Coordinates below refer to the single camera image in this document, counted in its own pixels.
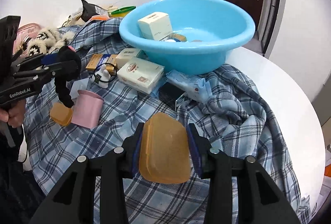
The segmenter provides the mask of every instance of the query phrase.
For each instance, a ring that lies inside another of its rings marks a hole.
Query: plaid blanket
[[[71,45],[82,59],[81,78],[88,77],[85,67],[95,53],[117,54],[128,45],[120,38],[121,19],[92,22],[84,27],[61,28],[61,33],[76,33]],[[139,122],[164,112],[184,126],[195,123],[200,135],[226,154],[245,158],[253,155],[284,192],[301,223],[311,218],[309,197],[301,199],[289,152],[273,112],[259,96],[246,75],[224,64],[203,75],[210,81],[213,97],[205,104],[185,101],[177,112],[160,100],[137,93],[115,79],[107,89],[91,82],[90,88],[105,99],[99,125],[88,130],[74,124],[61,127],[49,117],[58,101],[54,82],[45,85],[38,96],[27,102],[24,122],[30,162],[37,183],[48,193],[70,164],[80,155],[103,156],[133,135]],[[238,189],[233,180],[233,218],[238,215]],[[130,223],[203,223],[209,181],[198,178],[194,169],[183,184],[158,184],[137,174],[124,179]],[[94,222],[99,223],[100,179],[95,189]]]

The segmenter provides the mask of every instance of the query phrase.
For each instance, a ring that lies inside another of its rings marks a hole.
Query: yellow container
[[[180,122],[157,113],[145,123],[139,171],[146,180],[162,184],[180,184],[190,178],[187,134]]]
[[[111,16],[113,18],[117,18],[117,17],[125,17],[128,13],[130,13],[132,10],[134,10],[136,7],[135,6],[127,6],[127,7],[123,7],[120,9],[117,9],[115,11],[113,11],[111,13]]]
[[[61,126],[68,126],[71,123],[72,114],[72,109],[60,102],[55,103],[49,112],[51,119]]]

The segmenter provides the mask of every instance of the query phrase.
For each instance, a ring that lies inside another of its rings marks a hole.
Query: black bag
[[[81,19],[84,22],[89,21],[89,19],[92,16],[96,16],[96,15],[99,15],[99,14],[107,14],[108,15],[107,10],[101,8],[100,6],[97,6],[95,4],[89,4],[85,0],[82,0],[82,4],[83,4],[83,12],[82,12]]]

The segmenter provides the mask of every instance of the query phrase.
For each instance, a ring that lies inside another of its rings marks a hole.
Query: white round table
[[[255,52],[236,48],[229,52],[226,63],[250,77],[273,110],[290,153],[301,197],[310,195],[313,210],[323,182],[325,146],[312,104],[287,73]]]

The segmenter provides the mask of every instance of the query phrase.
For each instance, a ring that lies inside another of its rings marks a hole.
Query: pink cup
[[[95,128],[99,122],[104,100],[98,94],[88,90],[78,90],[78,94],[71,123],[89,129]]]

